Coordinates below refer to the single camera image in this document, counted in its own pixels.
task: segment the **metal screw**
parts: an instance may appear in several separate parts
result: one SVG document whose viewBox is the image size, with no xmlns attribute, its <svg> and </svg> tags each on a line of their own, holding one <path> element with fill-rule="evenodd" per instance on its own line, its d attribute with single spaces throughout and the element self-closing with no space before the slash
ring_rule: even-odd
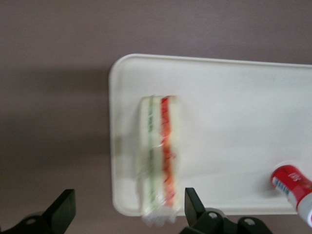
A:
<svg viewBox="0 0 312 234">
<path fill-rule="evenodd" d="M 213 212 L 210 212 L 208 215 L 210 216 L 210 218 L 218 218 L 217 214 Z"/>
<path fill-rule="evenodd" d="M 27 225 L 30 225 L 30 224 L 33 224 L 33 223 L 35 223 L 35 222 L 36 222 L 36 219 L 31 218 L 31 219 L 29 219 L 29 220 L 26 221 L 26 224 L 27 224 Z"/>
<path fill-rule="evenodd" d="M 247 223 L 248 225 L 255 225 L 255 222 L 251 219 L 251 218 L 246 218 L 245 223 Z"/>
</svg>

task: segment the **red can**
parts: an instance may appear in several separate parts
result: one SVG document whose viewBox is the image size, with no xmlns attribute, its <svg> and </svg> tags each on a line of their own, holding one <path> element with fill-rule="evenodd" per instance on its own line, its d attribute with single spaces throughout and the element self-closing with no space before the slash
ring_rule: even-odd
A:
<svg viewBox="0 0 312 234">
<path fill-rule="evenodd" d="M 296 167 L 286 165 L 273 172 L 271 183 L 287 197 L 298 214 L 312 227 L 312 181 Z"/>
</svg>

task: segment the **purple-gray background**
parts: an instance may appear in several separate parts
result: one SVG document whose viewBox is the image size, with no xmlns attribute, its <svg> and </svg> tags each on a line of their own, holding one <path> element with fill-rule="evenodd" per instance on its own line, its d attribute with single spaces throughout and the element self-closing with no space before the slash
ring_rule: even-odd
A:
<svg viewBox="0 0 312 234">
<path fill-rule="evenodd" d="M 312 64 L 311 12 L 308 0 L 0 1 L 2 230 L 75 188 L 68 234 L 181 231 L 184 217 L 148 228 L 113 208 L 112 64 L 131 53 Z M 312 233 L 295 215 L 259 217 L 274 234 Z"/>
</svg>

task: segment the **white tray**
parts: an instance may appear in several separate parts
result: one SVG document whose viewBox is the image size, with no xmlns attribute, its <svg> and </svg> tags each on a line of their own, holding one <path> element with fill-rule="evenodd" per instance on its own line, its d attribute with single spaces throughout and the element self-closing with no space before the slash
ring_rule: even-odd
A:
<svg viewBox="0 0 312 234">
<path fill-rule="evenodd" d="M 138 108 L 151 95 L 179 98 L 181 192 L 194 187 L 206 207 L 226 215 L 295 213 L 270 175 L 288 162 L 312 178 L 312 66 L 152 55 L 118 60 L 110 73 L 113 202 L 130 216 L 139 215 Z"/>
</svg>

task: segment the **plastic wrap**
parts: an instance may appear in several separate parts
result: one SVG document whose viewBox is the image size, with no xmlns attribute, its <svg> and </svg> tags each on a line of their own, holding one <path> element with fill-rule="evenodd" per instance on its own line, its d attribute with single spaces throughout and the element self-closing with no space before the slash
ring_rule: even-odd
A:
<svg viewBox="0 0 312 234">
<path fill-rule="evenodd" d="M 177 181 L 178 131 L 175 96 L 142 99 L 137 187 L 140 213 L 148 225 L 174 222 L 181 208 Z"/>
</svg>

